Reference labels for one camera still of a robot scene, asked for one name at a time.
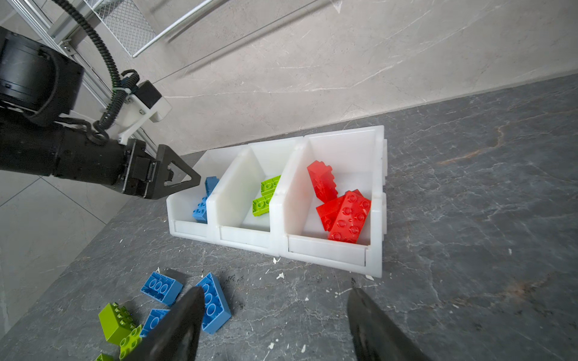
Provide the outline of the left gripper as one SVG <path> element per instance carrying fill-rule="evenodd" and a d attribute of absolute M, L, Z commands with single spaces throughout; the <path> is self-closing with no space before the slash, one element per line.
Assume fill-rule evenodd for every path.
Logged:
<path fill-rule="evenodd" d="M 98 145 L 72 130 L 65 131 L 57 151 L 54 177 L 100 184 L 147 199 L 161 199 L 201 183 L 200 174 L 168 145 L 161 144 L 153 158 L 142 140 Z"/>

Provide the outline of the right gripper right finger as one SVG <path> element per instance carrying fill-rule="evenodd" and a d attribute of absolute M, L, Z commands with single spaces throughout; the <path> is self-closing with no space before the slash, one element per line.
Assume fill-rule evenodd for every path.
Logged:
<path fill-rule="evenodd" d="M 349 292 L 349 328 L 358 360 L 429 360 L 361 288 Z"/>

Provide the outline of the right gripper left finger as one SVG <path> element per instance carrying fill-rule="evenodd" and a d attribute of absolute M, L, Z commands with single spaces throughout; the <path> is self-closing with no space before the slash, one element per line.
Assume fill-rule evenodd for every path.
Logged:
<path fill-rule="evenodd" d="M 195 360 L 204 312 L 203 289 L 189 289 L 125 360 Z"/>

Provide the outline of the red lego brick bottom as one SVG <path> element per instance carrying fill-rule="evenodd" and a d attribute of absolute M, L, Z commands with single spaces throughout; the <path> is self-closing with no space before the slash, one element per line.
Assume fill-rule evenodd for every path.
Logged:
<path fill-rule="evenodd" d="M 328 239 L 336 242 L 357 244 L 371 208 L 371 201 L 359 190 L 348 191 L 337 212 Z"/>

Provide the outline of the red lego brick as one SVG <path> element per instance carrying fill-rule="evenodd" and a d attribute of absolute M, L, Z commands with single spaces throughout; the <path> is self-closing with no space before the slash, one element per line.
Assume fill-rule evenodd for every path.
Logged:
<path fill-rule="evenodd" d="M 371 208 L 371 201 L 359 190 L 348 191 L 337 212 L 328 239 L 336 242 L 357 244 Z"/>
<path fill-rule="evenodd" d="M 316 208 L 325 231 L 329 232 L 333 227 L 345 198 L 341 196 Z"/>
<path fill-rule="evenodd" d="M 321 161 L 314 161 L 307 167 L 315 195 L 323 203 L 337 198 L 337 185 L 333 175 L 333 168 Z"/>

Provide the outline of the white three-compartment bin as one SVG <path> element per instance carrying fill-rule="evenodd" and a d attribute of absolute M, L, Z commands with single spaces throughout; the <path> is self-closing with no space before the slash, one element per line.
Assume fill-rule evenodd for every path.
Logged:
<path fill-rule="evenodd" d="M 359 190 L 371 201 L 357 244 L 328 239 L 316 208 L 307 167 L 333 168 L 339 193 Z M 220 180 L 206 201 L 207 224 L 193 213 L 204 186 L 167 198 L 169 231 L 175 237 L 239 248 L 373 277 L 382 276 L 382 242 L 387 232 L 388 153 L 383 126 L 325 132 L 208 150 L 195 165 L 202 177 Z M 269 213 L 252 214 L 260 184 L 281 176 Z"/>

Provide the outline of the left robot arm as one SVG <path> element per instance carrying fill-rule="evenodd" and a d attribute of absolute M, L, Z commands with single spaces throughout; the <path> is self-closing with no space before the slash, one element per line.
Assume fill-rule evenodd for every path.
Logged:
<path fill-rule="evenodd" d="M 196 187 L 201 177 L 170 147 L 155 155 L 135 132 L 169 112 L 149 81 L 125 72 L 120 83 L 121 131 L 71 116 L 84 69 L 63 54 L 7 29 L 1 31 L 1 167 L 160 199 Z"/>

